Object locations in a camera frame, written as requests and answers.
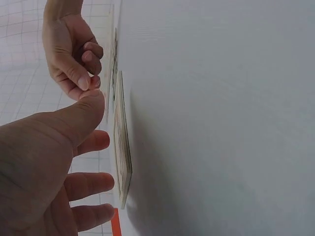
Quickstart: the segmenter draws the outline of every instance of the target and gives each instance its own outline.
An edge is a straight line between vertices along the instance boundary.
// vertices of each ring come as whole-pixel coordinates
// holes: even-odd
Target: grid pattern
[[[38,112],[49,112],[73,104],[50,78],[41,33],[46,0],[0,0],[0,125]],[[97,41],[105,44],[106,17],[112,0],[84,0],[82,16]],[[106,130],[102,121],[98,129]],[[69,172],[111,173],[108,150],[74,158]],[[113,192],[71,202],[71,206],[114,203]],[[80,236],[110,236],[111,224]]]

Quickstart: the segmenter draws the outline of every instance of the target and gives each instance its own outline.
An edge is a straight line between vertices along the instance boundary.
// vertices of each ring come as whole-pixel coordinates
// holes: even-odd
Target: orange object
[[[122,236],[117,208],[115,208],[115,215],[114,215],[114,218],[112,219],[112,231],[113,231],[113,236]]]

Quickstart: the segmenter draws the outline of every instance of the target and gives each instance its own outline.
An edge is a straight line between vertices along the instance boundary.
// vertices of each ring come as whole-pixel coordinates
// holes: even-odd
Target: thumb
[[[72,55],[68,53],[56,55],[55,66],[83,91],[90,87],[91,79],[88,71]]]
[[[105,102],[100,90],[84,93],[70,107],[53,112],[52,128],[65,136],[77,148],[103,119]]]

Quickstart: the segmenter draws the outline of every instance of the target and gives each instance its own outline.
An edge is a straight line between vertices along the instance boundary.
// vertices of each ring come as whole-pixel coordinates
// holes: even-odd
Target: skin
[[[50,73],[78,102],[0,127],[0,235],[77,236],[114,215],[109,204],[69,205],[114,186],[107,173],[67,174],[73,158],[110,143],[105,131],[95,130],[104,114],[96,89],[103,53],[81,6],[81,0],[48,0],[43,27]]]
[[[0,235],[76,236],[111,220],[111,205],[69,205],[114,186],[110,174],[67,174],[75,156],[109,146],[108,134],[95,130],[103,113],[104,96],[94,90],[0,127]]]
[[[49,0],[43,22],[43,45],[50,74],[74,100],[84,91],[100,87],[99,60],[103,57],[102,47],[81,17],[82,4],[82,0]]]

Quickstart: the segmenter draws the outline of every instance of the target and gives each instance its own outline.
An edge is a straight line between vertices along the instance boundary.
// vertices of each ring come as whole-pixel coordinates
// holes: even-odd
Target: wooden board
[[[114,110],[114,145],[117,170],[117,185],[121,208],[125,208],[132,175],[129,141],[126,125],[123,76],[119,71],[116,80],[116,99]]]

